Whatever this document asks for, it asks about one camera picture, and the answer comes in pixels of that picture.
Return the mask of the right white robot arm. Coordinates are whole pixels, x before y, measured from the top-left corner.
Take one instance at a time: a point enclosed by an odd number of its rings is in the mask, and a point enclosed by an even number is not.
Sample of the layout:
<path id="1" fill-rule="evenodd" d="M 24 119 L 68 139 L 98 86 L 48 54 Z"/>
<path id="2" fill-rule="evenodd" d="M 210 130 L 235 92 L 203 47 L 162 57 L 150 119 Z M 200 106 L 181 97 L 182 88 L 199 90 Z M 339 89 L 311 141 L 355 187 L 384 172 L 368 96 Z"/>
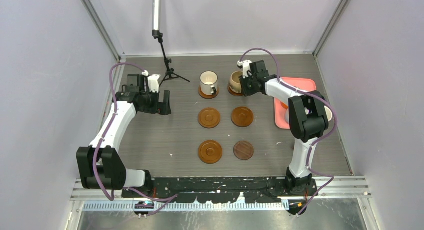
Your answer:
<path id="1" fill-rule="evenodd" d="M 241 91 L 244 96 L 261 92 L 288 107 L 289 129 L 295 138 L 293 157 L 283 182 L 290 195 L 300 195 L 312 186 L 312 159 L 316 141 L 329 127 L 324 97 L 318 91 L 298 89 L 277 75 L 270 75 L 263 60 L 239 60 L 242 69 Z"/>

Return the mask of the pink plastic tray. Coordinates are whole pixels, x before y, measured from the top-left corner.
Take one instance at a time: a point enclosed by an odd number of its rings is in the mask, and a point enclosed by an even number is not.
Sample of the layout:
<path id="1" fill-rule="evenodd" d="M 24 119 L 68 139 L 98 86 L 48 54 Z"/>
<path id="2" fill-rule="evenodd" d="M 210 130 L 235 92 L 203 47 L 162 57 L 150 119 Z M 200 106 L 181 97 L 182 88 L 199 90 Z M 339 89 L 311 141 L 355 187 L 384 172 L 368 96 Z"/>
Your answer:
<path id="1" fill-rule="evenodd" d="M 293 78 L 293 77 L 282 77 L 281 78 L 284 82 L 287 84 L 290 84 L 294 87 L 297 87 L 299 89 L 302 89 L 306 92 L 314 91 L 316 90 L 316 83 L 312 79 L 307 78 Z M 289 129 L 290 125 L 288 122 L 289 119 L 289 113 L 288 109 L 284 109 L 281 106 L 281 102 L 274 98 L 274 118 L 275 118 L 275 124 L 277 127 L 281 129 Z"/>

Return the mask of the orange ceramic mug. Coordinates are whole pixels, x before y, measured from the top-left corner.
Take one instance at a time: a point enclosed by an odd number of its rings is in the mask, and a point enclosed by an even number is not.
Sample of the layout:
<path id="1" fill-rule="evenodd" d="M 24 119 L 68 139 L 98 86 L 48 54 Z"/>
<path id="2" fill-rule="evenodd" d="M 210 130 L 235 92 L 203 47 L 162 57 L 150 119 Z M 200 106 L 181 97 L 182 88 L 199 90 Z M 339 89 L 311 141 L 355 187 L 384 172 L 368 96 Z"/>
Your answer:
<path id="1" fill-rule="evenodd" d="M 288 106 L 287 106 L 286 104 L 284 104 L 284 103 L 282 103 L 282 102 L 281 102 L 280 104 L 281 104 L 281 106 L 282 106 L 284 109 L 286 109 L 286 110 L 288 109 Z"/>

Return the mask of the cream ceramic mug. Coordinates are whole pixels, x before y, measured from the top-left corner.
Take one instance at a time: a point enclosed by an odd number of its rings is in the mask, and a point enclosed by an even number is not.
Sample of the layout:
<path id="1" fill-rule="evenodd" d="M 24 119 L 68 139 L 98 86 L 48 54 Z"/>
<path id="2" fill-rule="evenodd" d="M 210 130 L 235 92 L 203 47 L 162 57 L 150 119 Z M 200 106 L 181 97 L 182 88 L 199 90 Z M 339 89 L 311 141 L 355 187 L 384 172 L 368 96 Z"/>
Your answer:
<path id="1" fill-rule="evenodd" d="M 213 71 L 205 71 L 200 75 L 200 91 L 206 96 L 216 96 L 218 93 L 218 75 Z"/>

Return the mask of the dark walnut wooden coaster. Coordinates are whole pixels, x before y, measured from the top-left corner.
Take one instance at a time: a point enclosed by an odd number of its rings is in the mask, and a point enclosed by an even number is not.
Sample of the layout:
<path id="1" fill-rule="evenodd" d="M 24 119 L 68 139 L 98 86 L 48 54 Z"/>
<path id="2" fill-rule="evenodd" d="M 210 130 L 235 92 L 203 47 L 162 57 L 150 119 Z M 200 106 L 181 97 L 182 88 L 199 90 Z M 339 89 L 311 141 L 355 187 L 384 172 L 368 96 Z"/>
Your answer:
<path id="1" fill-rule="evenodd" d="M 233 147 L 233 153 L 240 160 L 248 160 L 254 155 L 254 147 L 248 141 L 238 141 Z"/>

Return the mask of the beige ceramic mug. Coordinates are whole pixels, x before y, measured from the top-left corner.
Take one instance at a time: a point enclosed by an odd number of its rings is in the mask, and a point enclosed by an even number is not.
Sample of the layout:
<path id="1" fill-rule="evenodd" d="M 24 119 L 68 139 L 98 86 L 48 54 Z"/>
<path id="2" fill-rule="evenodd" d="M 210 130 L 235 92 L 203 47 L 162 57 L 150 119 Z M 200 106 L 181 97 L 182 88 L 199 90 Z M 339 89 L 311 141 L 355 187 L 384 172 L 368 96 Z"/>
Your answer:
<path id="1" fill-rule="evenodd" d="M 242 86 L 241 86 L 241 82 L 240 82 L 240 77 L 242 77 L 242 76 L 243 76 L 242 71 L 235 71 L 230 76 L 229 87 L 230 87 L 230 90 L 233 91 L 236 94 L 242 93 Z"/>

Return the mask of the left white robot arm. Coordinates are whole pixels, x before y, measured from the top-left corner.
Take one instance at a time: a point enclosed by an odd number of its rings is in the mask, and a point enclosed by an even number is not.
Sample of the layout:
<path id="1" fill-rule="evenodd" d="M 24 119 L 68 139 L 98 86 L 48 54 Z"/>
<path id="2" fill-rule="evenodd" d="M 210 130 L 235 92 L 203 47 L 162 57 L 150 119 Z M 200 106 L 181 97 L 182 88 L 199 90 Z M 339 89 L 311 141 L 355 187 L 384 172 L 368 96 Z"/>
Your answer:
<path id="1" fill-rule="evenodd" d="M 87 147 L 79 147 L 76 159 L 86 189 L 120 190 L 134 187 L 141 197 L 153 192 L 148 170 L 129 169 L 119 148 L 129 123 L 138 112 L 170 115 L 170 91 L 160 91 L 160 75 L 130 74 L 122 91 L 114 95 L 111 111 L 98 135 Z"/>

